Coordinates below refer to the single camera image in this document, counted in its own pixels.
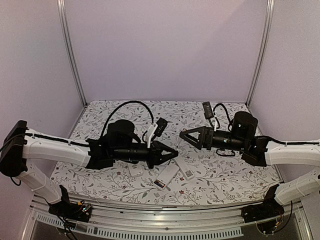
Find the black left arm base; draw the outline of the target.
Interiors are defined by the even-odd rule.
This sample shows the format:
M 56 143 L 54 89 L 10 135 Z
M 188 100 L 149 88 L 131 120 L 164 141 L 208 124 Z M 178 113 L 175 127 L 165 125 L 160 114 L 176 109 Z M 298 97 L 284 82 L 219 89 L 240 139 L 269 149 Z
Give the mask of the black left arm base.
M 48 203 L 48 212 L 61 218 L 88 223 L 92 215 L 92 204 L 84 200 L 72 203 L 70 202 L 67 189 L 62 185 L 59 188 L 61 197 L 57 203 Z

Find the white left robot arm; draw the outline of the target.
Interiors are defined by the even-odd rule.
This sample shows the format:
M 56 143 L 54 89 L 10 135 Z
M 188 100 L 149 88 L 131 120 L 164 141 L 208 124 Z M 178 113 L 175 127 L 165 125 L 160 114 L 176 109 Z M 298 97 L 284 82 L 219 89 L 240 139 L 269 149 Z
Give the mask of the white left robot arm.
M 167 126 L 164 119 L 152 124 L 145 135 L 146 142 L 135 134 L 129 120 L 117 120 L 107 126 L 98 139 L 72 140 L 42 134 L 18 121 L 4 140 L 0 155 L 0 172 L 27 184 L 63 216 L 74 213 L 67 191 L 54 184 L 32 164 L 32 160 L 65 162 L 89 170 L 112 167 L 115 161 L 136 164 L 145 162 L 152 169 L 178 156 L 178 151 L 155 140 Z

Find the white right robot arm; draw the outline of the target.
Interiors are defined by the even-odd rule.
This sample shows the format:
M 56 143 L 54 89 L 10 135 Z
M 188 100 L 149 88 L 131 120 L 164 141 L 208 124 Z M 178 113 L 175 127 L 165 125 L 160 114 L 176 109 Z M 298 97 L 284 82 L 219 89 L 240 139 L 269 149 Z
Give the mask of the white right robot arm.
M 271 165 L 308 165 L 315 168 L 310 172 L 273 186 L 265 195 L 266 200 L 259 206 L 262 218 L 269 218 L 294 199 L 305 197 L 320 189 L 320 142 L 280 141 L 269 136 L 257 136 L 258 120 L 250 113 L 235 113 L 231 131 L 216 130 L 213 127 L 197 127 L 180 132 L 179 136 L 197 149 L 212 148 L 241 152 L 246 163 L 256 167 Z

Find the white remote control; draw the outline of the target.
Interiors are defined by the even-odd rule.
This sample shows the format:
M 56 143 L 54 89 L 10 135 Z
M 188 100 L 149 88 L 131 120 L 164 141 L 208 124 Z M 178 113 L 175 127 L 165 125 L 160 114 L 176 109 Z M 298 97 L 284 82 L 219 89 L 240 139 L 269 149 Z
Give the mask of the white remote control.
M 175 164 L 167 165 L 163 171 L 155 178 L 153 185 L 159 190 L 164 190 L 171 180 L 178 173 L 180 168 Z

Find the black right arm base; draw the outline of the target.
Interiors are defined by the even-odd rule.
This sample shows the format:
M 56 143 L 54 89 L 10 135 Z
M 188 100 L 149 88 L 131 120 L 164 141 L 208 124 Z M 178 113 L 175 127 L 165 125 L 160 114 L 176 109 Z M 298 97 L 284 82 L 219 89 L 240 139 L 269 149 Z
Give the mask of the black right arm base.
M 275 200 L 276 190 L 279 186 L 279 184 L 276 184 L 270 187 L 262 203 L 251 204 L 241 209 L 241 216 L 245 223 L 261 221 L 277 216 L 282 217 L 285 210 L 283 206 Z

